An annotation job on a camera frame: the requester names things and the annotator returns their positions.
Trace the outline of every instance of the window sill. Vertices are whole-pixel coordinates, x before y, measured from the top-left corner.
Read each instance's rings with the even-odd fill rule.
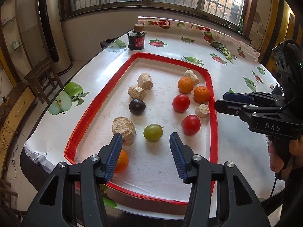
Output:
[[[98,8],[98,9],[94,9],[94,10],[90,10],[90,11],[86,11],[86,12],[81,12],[75,15],[71,15],[65,19],[62,19],[61,21],[64,21],[66,19],[71,19],[71,18],[75,18],[77,16],[81,16],[81,15],[86,15],[86,14],[90,14],[90,13],[96,13],[96,12],[102,12],[102,11],[111,11],[111,10],[119,10],[119,9],[153,9],[153,10],[162,10],[162,11],[170,11],[170,12],[174,12],[174,13],[179,13],[182,15],[187,15],[187,16],[191,16],[197,19],[201,19],[210,23],[213,23],[221,28],[224,28],[226,30],[229,30],[230,32],[236,34],[237,36],[243,38],[244,40],[248,41],[251,43],[251,39],[241,33],[239,33],[238,31],[232,29],[232,28],[228,28],[226,26],[224,26],[221,23],[218,23],[212,19],[208,19],[207,16],[201,16],[199,14],[193,14],[193,13],[189,13],[187,11],[183,11],[183,10],[177,10],[177,9],[172,9],[172,8],[163,8],[163,7],[157,7],[157,6],[146,6],[146,5],[128,5],[128,6],[115,6],[115,7],[106,7],[106,8]]]

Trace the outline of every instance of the metal screw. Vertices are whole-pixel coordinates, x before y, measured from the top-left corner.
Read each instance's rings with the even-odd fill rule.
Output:
[[[65,162],[59,162],[58,163],[58,167],[59,168],[63,168],[63,167],[65,167],[66,166],[66,163]]]
[[[98,160],[98,159],[99,159],[99,156],[96,155],[96,154],[91,156],[91,160],[92,160],[92,161],[96,161],[96,160]]]
[[[232,161],[226,162],[226,165],[227,165],[228,167],[234,167],[234,163],[233,163]]]
[[[202,156],[201,156],[201,155],[198,155],[198,154],[195,154],[195,155],[193,156],[193,159],[194,159],[194,160],[201,160],[201,159],[202,159]]]

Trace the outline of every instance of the red tray border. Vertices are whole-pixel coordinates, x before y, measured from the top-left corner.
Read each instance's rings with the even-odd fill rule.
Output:
[[[79,142],[83,138],[86,130],[88,129],[89,125],[91,124],[93,118],[97,114],[98,110],[102,106],[103,102],[107,98],[107,96],[110,94],[112,89],[115,87],[117,82],[121,79],[123,74],[126,72],[126,70],[130,67],[130,65],[136,60],[137,58],[143,58],[148,60],[157,60],[162,61],[178,66],[183,66],[188,69],[195,70],[199,72],[205,79],[206,87],[209,89],[211,93],[211,97],[209,99],[209,117],[210,117],[210,130],[211,130],[211,138],[210,138],[210,162],[217,163],[218,162],[218,122],[217,122],[217,112],[215,110],[215,96],[214,96],[214,90],[212,86],[212,79],[209,74],[209,72],[197,65],[187,63],[181,60],[176,60],[160,55],[150,54],[150,53],[144,53],[144,52],[136,52],[133,55],[131,55],[126,62],[120,67],[120,69],[113,75],[113,77],[108,81],[108,83],[104,86],[104,88],[101,90],[101,92],[95,97],[95,99],[92,101],[92,103],[89,105],[81,119],[79,120],[77,126],[75,127],[74,131],[72,132],[69,141],[67,143],[67,146],[64,150],[64,157],[72,164],[75,164],[74,157],[76,154],[77,146],[79,145]],[[212,181],[212,192],[214,189],[215,182]],[[140,199],[146,199],[146,200],[153,200],[153,201],[160,201],[160,202],[168,202],[176,205],[187,205],[187,202],[180,202],[180,201],[174,201],[174,200],[166,200],[156,197],[151,197],[143,194],[139,194],[133,191],[130,191],[128,189],[124,189],[120,186],[117,186],[114,183],[107,183],[107,186],[116,189],[122,193],[131,195],[136,198]]]

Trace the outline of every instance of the tomato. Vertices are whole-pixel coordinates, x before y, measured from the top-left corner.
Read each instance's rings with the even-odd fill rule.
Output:
[[[183,113],[189,107],[189,97],[184,94],[177,95],[172,101],[172,107],[175,111]]]
[[[201,122],[198,116],[196,115],[188,115],[182,121],[181,126],[186,135],[194,135],[197,134],[201,127]]]

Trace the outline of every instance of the tape roll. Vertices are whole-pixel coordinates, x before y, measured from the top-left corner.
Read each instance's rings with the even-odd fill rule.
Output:
[[[140,32],[140,31],[143,31],[144,30],[144,25],[142,24],[135,24],[134,25],[134,31],[135,32]]]

